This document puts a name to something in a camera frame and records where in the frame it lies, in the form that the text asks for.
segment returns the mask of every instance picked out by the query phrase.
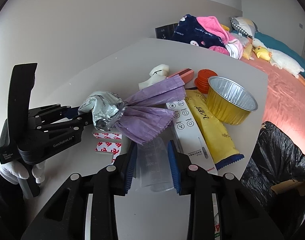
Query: pink eraser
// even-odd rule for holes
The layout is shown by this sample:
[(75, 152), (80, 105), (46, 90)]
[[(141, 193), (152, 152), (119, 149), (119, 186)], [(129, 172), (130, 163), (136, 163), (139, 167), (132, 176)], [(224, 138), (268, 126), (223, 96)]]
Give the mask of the pink eraser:
[(193, 76), (194, 76), (194, 71), (190, 68), (185, 68), (175, 74), (172, 74), (171, 76), (167, 77), (167, 78), (170, 78), (170, 77), (173, 77), (173, 76), (176, 76), (176, 75), (179, 75), (180, 78), (183, 80), (183, 82), (185, 84), (187, 84), (190, 80), (193, 79)]

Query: trash bin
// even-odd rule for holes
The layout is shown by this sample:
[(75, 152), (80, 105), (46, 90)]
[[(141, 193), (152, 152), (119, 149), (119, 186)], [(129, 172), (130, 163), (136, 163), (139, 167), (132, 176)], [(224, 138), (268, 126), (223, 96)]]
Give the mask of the trash bin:
[(260, 130), (241, 182), (289, 239), (305, 215), (305, 155), (271, 122)]

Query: purple plastic bag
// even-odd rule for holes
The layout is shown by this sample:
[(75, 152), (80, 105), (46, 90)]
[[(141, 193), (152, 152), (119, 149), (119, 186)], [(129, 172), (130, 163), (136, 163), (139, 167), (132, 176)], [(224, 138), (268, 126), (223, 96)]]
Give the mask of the purple plastic bag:
[(176, 75), (130, 96), (115, 127), (136, 143), (151, 141), (170, 124), (174, 112), (150, 106), (183, 100), (186, 96), (183, 85), (183, 80)]
[(125, 101), (127, 106), (155, 106), (183, 100), (186, 96), (185, 83), (179, 75), (166, 78), (156, 84), (146, 87)]

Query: yellow packaging bag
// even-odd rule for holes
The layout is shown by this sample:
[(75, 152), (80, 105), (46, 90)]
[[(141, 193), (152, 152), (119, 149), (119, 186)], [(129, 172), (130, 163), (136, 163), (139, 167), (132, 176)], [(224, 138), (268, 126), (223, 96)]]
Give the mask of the yellow packaging bag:
[[(232, 155), (241, 154), (239, 154), (239, 151), (235, 148), (235, 144), (225, 126), (207, 108), (206, 98), (203, 94), (198, 90), (186, 90), (186, 94), (187, 105), (206, 141), (217, 169), (242, 159), (244, 157), (243, 155), (238, 158), (228, 158)], [(224, 163), (220, 164), (218, 167), (217, 163), (222, 160), (225, 160)]]

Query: white table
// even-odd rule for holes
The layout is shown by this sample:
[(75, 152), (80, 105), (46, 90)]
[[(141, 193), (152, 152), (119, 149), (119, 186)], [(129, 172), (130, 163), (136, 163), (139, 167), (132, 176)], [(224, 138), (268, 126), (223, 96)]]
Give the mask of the white table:
[[(147, 80), (150, 70), (161, 63), (169, 65), (171, 73), (191, 68), (195, 71), (195, 76), (200, 69), (211, 69), (219, 76), (232, 79), (245, 87), (257, 100), (258, 110), (251, 113), (241, 125), (226, 125), (236, 148), (245, 158), (222, 168), (219, 174), (232, 172), (240, 179), (261, 127), (268, 77), (260, 70), (223, 54), (189, 44), (143, 39), (81, 71), (45, 98), (43, 105), (61, 103), (79, 106), (96, 90), (115, 92), (121, 98), (126, 98), (137, 92), (138, 83)], [(86, 127), (81, 143), (47, 160), (46, 181), (42, 185), (42, 192), (35, 199), (27, 201), (30, 219), (70, 174), (94, 174), (110, 164), (110, 155), (94, 151), (97, 139), (91, 131), (90, 126)], [(115, 197), (119, 239), (186, 239), (190, 197), (179, 196), (173, 190), (148, 195), (136, 191), (137, 185), (138, 182), (134, 179), (126, 197)]]

